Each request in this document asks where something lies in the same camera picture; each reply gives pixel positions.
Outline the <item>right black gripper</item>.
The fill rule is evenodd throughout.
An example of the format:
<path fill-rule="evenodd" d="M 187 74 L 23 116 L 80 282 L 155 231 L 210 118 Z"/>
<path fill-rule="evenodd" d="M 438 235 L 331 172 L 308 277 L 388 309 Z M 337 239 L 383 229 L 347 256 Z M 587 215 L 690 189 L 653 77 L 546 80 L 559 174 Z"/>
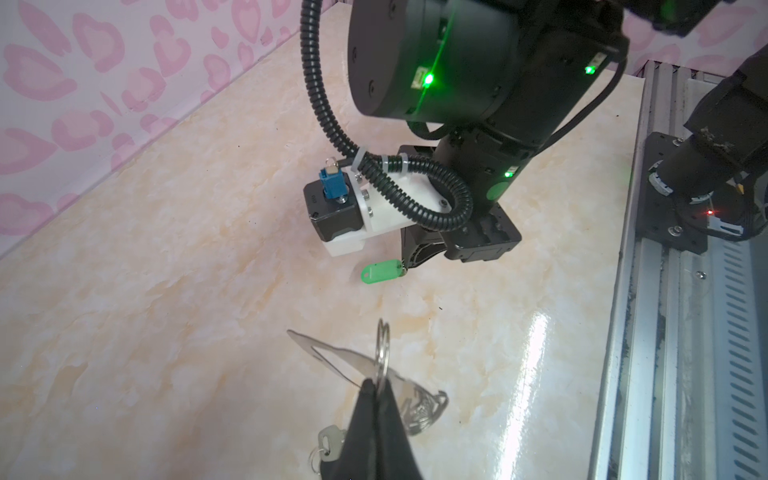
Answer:
<path fill-rule="evenodd" d="M 522 235 L 503 208 L 490 211 L 458 230 L 437 232 L 412 225 L 401 230 L 401 263 L 405 270 L 417 268 L 438 254 L 463 263 L 494 261 L 522 241 Z"/>

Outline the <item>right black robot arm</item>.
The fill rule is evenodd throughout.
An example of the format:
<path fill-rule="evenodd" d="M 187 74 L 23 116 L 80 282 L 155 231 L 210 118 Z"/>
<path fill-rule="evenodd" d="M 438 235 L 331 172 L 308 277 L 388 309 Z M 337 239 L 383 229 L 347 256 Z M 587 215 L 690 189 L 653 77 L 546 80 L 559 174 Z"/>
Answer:
<path fill-rule="evenodd" d="M 412 220 L 401 232 L 403 270 L 438 254 L 501 257 L 521 239 L 501 209 L 537 155 L 594 110 L 582 96 L 609 65 L 623 70 L 631 12 L 685 36 L 711 1 L 358 1 L 348 40 L 357 109 L 400 119 L 437 142 L 431 185 L 450 202 L 434 213 L 395 188 L 384 195 Z M 754 199 L 767 169 L 767 53 L 749 57 L 686 123 L 689 137 L 649 173 L 679 226 L 731 241 L 757 236 L 767 213 Z"/>

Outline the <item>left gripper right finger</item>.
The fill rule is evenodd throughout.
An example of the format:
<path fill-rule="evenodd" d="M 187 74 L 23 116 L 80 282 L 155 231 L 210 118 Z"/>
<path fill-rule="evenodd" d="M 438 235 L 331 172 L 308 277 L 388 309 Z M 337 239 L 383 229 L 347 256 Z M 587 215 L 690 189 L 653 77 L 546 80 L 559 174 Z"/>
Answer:
<path fill-rule="evenodd" d="M 423 479 L 401 421 L 389 380 L 384 383 L 376 397 L 376 478 Z"/>

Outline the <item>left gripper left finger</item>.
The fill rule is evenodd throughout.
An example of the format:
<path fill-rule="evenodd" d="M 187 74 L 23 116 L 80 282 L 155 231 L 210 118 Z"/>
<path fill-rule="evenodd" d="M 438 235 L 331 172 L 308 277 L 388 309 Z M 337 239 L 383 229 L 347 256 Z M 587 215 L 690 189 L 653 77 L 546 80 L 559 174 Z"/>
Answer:
<path fill-rule="evenodd" d="M 323 480 L 376 478 L 376 406 L 376 385 L 366 379 L 359 390 L 339 458 L 320 463 L 320 476 Z"/>

